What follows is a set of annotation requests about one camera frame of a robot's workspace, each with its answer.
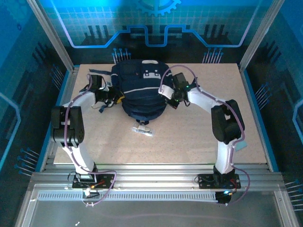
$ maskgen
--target gear logo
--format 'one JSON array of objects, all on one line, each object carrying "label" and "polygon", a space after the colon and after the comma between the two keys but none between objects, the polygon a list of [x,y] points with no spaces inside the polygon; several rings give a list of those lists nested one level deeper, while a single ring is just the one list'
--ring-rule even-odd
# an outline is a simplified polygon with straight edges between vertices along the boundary
[{"label": "gear logo", "polygon": [[134,0],[137,9],[142,13],[152,14],[157,17],[159,14],[164,16],[164,13],[170,13],[172,9],[176,9],[176,5],[181,3],[181,0]]}]

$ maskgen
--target cable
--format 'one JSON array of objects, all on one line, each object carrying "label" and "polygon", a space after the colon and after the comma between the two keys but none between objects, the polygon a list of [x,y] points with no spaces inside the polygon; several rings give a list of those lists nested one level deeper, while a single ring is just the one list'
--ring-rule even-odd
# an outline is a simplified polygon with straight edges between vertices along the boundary
[{"label": "cable", "polygon": [[195,183],[199,183],[199,182],[196,181],[197,177],[200,177],[200,178],[202,179],[202,181],[206,181],[206,182],[209,182],[209,183],[214,182],[214,180],[209,181],[209,180],[204,179],[204,178],[201,177],[201,176],[196,176],[195,179],[194,179]]},{"label": "cable", "polygon": [[91,199],[91,198],[94,198],[94,197],[96,197],[96,196],[98,196],[98,195],[100,195],[100,193],[99,193],[99,194],[96,194],[96,195],[92,195],[92,196],[86,197],[85,199]]},{"label": "cable", "polygon": [[237,192],[237,183],[234,182],[233,179],[231,179],[231,183],[235,186],[235,192],[234,193],[236,193]]},{"label": "cable", "polygon": [[210,95],[210,94],[208,94],[208,93],[202,91],[202,90],[200,89],[200,86],[198,85],[198,78],[197,78],[197,76],[195,75],[195,73],[194,73],[189,67],[187,67],[187,66],[185,66],[185,65],[173,65],[173,66],[169,67],[169,68],[164,72],[164,74],[163,74],[163,77],[162,77],[161,83],[160,83],[160,87],[159,87],[159,91],[161,90],[161,87],[162,87],[162,83],[163,83],[164,77],[166,76],[166,74],[167,74],[172,68],[175,68],[175,67],[182,67],[182,68],[185,68],[185,69],[189,70],[189,71],[191,72],[191,74],[192,74],[192,75],[194,76],[194,78],[195,78],[195,83],[196,83],[196,88],[197,88],[197,90],[198,90],[200,93],[202,93],[203,95],[205,95],[205,96],[211,98],[212,100],[214,100],[214,101],[216,101],[216,102],[218,102],[218,103],[221,103],[221,104],[225,105],[225,106],[231,111],[231,113],[233,114],[233,116],[235,117],[236,122],[237,122],[237,124],[238,124],[238,126],[239,126],[239,128],[240,128],[242,137],[241,137],[239,140],[236,140],[236,141],[234,141],[234,142],[232,143],[231,155],[230,155],[230,160],[229,160],[229,161],[230,161],[231,166],[232,166],[234,169],[239,170],[239,171],[242,171],[243,173],[245,173],[245,175],[247,176],[247,179],[248,179],[248,186],[247,186],[247,188],[246,188],[244,194],[243,194],[241,197],[239,197],[236,201],[234,201],[234,202],[231,203],[231,204],[235,204],[235,203],[237,203],[238,201],[240,201],[240,200],[247,194],[248,189],[250,188],[250,176],[248,175],[248,173],[247,173],[245,170],[243,170],[243,169],[240,169],[240,168],[235,167],[234,164],[232,163],[232,157],[233,157],[235,145],[236,145],[237,143],[239,143],[239,142],[245,140],[245,133],[244,133],[243,126],[242,126],[242,124],[241,124],[241,122],[240,122],[240,119],[239,119],[239,117],[237,116],[236,112],[233,110],[233,108],[232,108],[230,105],[228,105],[226,102],[223,102],[223,101],[221,101],[221,100],[218,100],[218,99],[216,99],[216,97],[214,97],[214,96],[212,96],[212,95]]},{"label": "cable", "polygon": [[243,199],[243,197],[247,194],[248,190],[250,189],[250,176],[249,176],[249,174],[245,170],[237,168],[234,165],[232,165],[232,167],[234,167],[236,170],[239,170],[239,171],[245,173],[245,175],[247,176],[248,184],[247,184],[246,190],[243,193],[243,195],[240,196],[236,201],[230,202],[228,205],[233,205],[233,204],[239,202],[241,199]]},{"label": "cable", "polygon": [[81,94],[79,94],[78,96],[76,96],[75,98],[73,98],[73,100],[71,100],[71,102],[69,103],[69,105],[68,105],[68,107],[67,107],[67,109],[66,109],[66,113],[65,113],[65,123],[64,123],[64,145],[65,145],[65,147],[71,152],[71,158],[72,158],[74,164],[75,164],[78,168],[80,168],[81,170],[83,170],[84,172],[86,172],[86,173],[88,173],[88,174],[94,174],[94,175],[106,174],[106,173],[114,173],[114,179],[113,179],[113,181],[112,181],[112,183],[111,183],[109,189],[106,191],[106,193],[104,194],[104,196],[103,196],[99,201],[97,201],[97,202],[95,202],[95,203],[88,204],[88,203],[85,203],[85,202],[82,200],[82,202],[83,202],[86,206],[92,206],[92,207],[93,207],[94,205],[97,205],[98,203],[100,203],[101,201],[103,201],[103,200],[107,197],[107,195],[109,194],[109,191],[110,191],[110,190],[113,188],[113,186],[114,186],[114,183],[115,183],[116,177],[117,177],[117,172],[116,172],[115,170],[108,170],[108,171],[103,171],[103,172],[91,172],[91,171],[88,171],[88,170],[84,169],[84,168],[77,162],[77,160],[76,160],[76,158],[75,158],[75,156],[74,156],[74,154],[73,154],[73,152],[72,152],[72,149],[71,149],[71,148],[68,146],[68,144],[67,144],[68,114],[69,114],[70,108],[71,108],[71,106],[73,105],[73,103],[74,103],[78,98],[80,98],[81,96],[85,95],[85,94],[90,90],[91,85],[92,85],[92,77],[91,77],[90,74],[87,74],[87,78],[88,78],[88,80],[89,80],[89,86],[87,87],[87,89],[86,89],[83,93],[81,93]]}]

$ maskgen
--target black cable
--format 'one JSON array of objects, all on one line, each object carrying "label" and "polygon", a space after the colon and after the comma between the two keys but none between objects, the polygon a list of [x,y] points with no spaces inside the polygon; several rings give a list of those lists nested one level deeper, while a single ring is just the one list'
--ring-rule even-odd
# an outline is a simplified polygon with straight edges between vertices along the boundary
[{"label": "black cable", "polygon": [[194,179],[194,181],[195,181],[195,183],[197,183],[197,184],[199,184],[199,182],[196,181],[197,177],[200,177],[200,178],[202,179],[202,181],[206,181],[206,182],[209,182],[209,183],[214,182],[214,180],[209,181],[209,180],[204,179],[204,178],[201,177],[201,176],[196,176],[195,179]]},{"label": "black cable", "polygon": [[73,182],[73,181],[70,181],[70,176],[71,176],[72,173],[77,174],[76,171],[71,171],[71,172],[68,174],[68,176],[67,176],[67,180],[68,180],[69,182]]},{"label": "black cable", "polygon": [[199,176],[196,176],[196,177],[195,177],[194,182],[197,183],[197,184],[199,184],[199,182],[196,181],[197,177],[199,177]]},{"label": "black cable", "polygon": [[84,199],[91,199],[91,198],[94,198],[94,197],[96,197],[96,196],[98,196],[98,195],[100,195],[100,193],[99,193],[99,194],[96,194],[96,195],[92,195],[92,196],[86,197],[86,198],[84,198]]}]

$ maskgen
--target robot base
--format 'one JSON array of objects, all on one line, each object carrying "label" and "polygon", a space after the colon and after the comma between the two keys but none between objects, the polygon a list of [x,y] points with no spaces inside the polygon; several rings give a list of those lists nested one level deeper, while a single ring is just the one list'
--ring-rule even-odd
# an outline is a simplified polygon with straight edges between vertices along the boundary
[{"label": "robot base", "polygon": [[234,174],[230,181],[225,181],[217,185],[213,174],[199,174],[198,176],[199,189],[240,189],[241,183],[238,174]]},{"label": "robot base", "polygon": [[114,174],[98,174],[96,175],[97,182],[79,182],[76,175],[72,182],[73,189],[86,189],[88,187],[92,189],[108,189],[114,180]]}]

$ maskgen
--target glass panel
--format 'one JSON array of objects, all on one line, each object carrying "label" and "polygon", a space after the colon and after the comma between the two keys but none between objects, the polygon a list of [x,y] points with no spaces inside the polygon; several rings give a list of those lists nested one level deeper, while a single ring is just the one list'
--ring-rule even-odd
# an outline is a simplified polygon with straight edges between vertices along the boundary
[{"label": "glass panel", "polygon": [[113,48],[136,59],[239,63],[271,0],[41,3],[74,64],[114,63]]},{"label": "glass panel", "polygon": [[286,183],[296,178],[300,183],[303,181],[302,9],[302,1],[285,1],[247,68],[270,144]]},{"label": "glass panel", "polygon": [[25,0],[0,6],[0,223],[13,226],[66,68]]}]

